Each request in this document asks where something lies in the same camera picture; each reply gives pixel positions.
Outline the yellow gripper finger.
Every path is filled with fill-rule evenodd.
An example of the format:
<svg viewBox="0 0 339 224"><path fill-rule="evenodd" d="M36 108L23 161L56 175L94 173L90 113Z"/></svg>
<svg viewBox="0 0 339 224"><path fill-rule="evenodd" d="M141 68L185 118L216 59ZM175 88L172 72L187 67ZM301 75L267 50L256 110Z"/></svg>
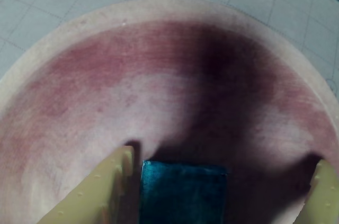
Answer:
<svg viewBox="0 0 339 224"><path fill-rule="evenodd" d="M316 165L310 191L295 223L338 223L338 176L334 167L324 159Z"/></svg>
<svg viewBox="0 0 339 224"><path fill-rule="evenodd" d="M116 223L133 174L134 148L121 146L101 161L39 223Z"/></svg>

